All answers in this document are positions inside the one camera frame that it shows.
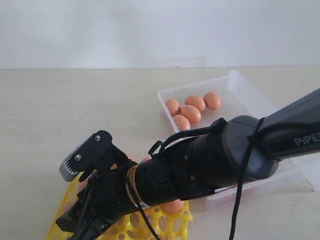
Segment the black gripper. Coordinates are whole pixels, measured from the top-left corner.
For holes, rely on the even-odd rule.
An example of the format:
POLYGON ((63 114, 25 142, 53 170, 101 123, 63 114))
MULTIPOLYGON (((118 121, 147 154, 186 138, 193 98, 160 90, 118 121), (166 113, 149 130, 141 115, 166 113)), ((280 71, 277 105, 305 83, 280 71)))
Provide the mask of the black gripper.
POLYGON ((73 233, 72 240, 96 240, 120 217, 139 210, 129 197, 125 177, 137 163, 113 144, 82 146, 75 155, 81 155, 81 160, 74 162, 84 172, 80 180, 91 176, 73 207, 62 212, 55 223, 63 232, 73 233))

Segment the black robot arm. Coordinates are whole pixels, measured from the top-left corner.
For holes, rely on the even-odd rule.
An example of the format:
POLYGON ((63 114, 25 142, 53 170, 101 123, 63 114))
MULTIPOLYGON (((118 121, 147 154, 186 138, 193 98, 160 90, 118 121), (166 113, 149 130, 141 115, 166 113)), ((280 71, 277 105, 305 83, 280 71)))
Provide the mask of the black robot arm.
POLYGON ((237 186, 236 223, 245 182, 271 177, 282 160, 320 150, 320 92, 315 90, 263 118, 219 118, 210 126, 157 141, 137 163, 99 130, 59 167, 65 181, 87 181, 70 209, 56 219, 73 240, 95 240, 123 216, 175 200, 213 195, 237 186))

